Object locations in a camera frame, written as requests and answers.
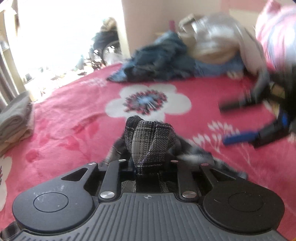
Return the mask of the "black white plaid shirt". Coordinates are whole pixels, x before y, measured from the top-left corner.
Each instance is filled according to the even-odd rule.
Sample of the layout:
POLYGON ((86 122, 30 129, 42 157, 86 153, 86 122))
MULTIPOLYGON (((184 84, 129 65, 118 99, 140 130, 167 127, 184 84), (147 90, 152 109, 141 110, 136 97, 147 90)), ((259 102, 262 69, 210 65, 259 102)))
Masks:
POLYGON ((126 120, 125 131, 114 142, 103 163, 109 165, 119 159, 132 160, 139 179, 125 181, 121 185, 122 192, 141 192, 144 188, 148 192, 176 192, 177 182, 165 176, 171 160, 189 167, 208 163, 235 177, 248 178, 245 172, 236 171, 210 152, 177 135, 170 124, 143 120, 138 115, 126 120))

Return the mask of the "cream white garment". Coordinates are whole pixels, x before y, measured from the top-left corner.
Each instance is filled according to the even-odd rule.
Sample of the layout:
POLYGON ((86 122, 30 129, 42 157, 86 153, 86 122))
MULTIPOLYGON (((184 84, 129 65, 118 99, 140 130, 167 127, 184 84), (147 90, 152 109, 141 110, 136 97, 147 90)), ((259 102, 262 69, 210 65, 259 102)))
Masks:
POLYGON ((266 68, 262 45, 241 25, 235 26, 234 34, 238 40, 240 56, 246 70, 251 75, 257 76, 262 69, 266 68))

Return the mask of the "light blue garment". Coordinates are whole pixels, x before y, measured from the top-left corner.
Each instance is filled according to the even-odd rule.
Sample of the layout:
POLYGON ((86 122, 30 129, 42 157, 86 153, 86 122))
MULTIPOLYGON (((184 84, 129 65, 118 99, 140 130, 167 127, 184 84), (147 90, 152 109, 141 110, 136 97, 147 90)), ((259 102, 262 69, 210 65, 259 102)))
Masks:
POLYGON ((215 77, 227 75, 232 79, 240 79, 244 76, 245 65, 240 54, 236 54, 232 59, 223 64, 207 64, 195 61, 195 77, 215 77))

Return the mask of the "beige garment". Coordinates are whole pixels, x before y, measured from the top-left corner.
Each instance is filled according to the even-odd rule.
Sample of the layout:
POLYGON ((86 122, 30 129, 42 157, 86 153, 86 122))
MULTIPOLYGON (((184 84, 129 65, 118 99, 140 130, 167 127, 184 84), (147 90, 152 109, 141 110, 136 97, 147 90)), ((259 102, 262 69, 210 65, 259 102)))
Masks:
POLYGON ((187 54, 203 63, 224 64, 239 52, 233 28, 216 16, 188 15, 179 22, 178 36, 187 54))

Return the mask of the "beige folded cloth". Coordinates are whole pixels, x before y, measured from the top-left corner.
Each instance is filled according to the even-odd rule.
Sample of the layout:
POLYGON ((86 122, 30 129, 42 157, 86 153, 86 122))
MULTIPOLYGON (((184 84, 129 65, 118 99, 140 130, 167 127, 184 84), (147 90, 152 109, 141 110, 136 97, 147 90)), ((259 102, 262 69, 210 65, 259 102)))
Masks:
POLYGON ((28 127, 15 133, 1 144, 1 157, 12 147, 18 145, 22 140, 30 137, 34 132, 34 127, 28 127))

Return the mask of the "pink floral blanket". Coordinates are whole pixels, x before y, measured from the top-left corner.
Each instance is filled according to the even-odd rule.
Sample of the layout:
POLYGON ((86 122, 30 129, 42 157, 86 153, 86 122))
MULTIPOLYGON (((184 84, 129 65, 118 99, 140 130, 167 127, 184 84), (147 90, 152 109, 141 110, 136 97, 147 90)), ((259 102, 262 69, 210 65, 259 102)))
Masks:
POLYGON ((278 230, 287 239, 295 237, 295 139, 284 138, 258 149, 248 144, 222 144, 228 133, 256 130, 273 119, 263 104, 220 113, 218 103, 248 90, 252 78, 191 78, 135 85, 107 81, 117 69, 113 65, 95 71, 35 104, 33 135, 1 158, 1 228, 13 222, 13 200, 21 192, 105 159, 123 133, 126 119, 134 115, 126 107, 127 98, 143 94, 147 101, 156 92, 159 105, 143 119, 169 123, 189 143, 276 192, 285 203, 278 230))

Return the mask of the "dark blue denim garment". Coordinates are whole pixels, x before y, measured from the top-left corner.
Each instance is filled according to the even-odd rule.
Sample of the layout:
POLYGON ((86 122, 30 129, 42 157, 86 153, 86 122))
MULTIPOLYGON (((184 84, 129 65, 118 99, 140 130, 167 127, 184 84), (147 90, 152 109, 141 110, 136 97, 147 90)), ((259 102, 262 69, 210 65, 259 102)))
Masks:
POLYGON ((194 75, 195 60, 178 34, 168 31, 152 44, 136 50, 121 68, 110 75, 112 82, 144 82, 186 79, 194 75))

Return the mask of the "grey folded cloth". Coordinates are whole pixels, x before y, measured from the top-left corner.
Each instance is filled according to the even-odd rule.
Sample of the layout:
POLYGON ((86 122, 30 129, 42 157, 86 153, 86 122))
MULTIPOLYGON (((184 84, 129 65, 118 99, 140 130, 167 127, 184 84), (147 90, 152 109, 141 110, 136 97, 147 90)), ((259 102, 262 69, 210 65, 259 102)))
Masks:
POLYGON ((32 112, 30 93, 24 91, 1 112, 1 143, 25 128, 32 112))

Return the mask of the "wheelchair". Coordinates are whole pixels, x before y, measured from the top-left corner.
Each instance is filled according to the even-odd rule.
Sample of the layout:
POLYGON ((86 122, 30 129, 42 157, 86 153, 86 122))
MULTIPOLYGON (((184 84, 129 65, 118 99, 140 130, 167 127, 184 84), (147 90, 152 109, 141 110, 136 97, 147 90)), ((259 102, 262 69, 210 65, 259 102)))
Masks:
POLYGON ((93 70, 107 66, 107 55, 121 54, 116 20, 112 17, 103 21, 100 31, 92 38, 89 60, 93 70))

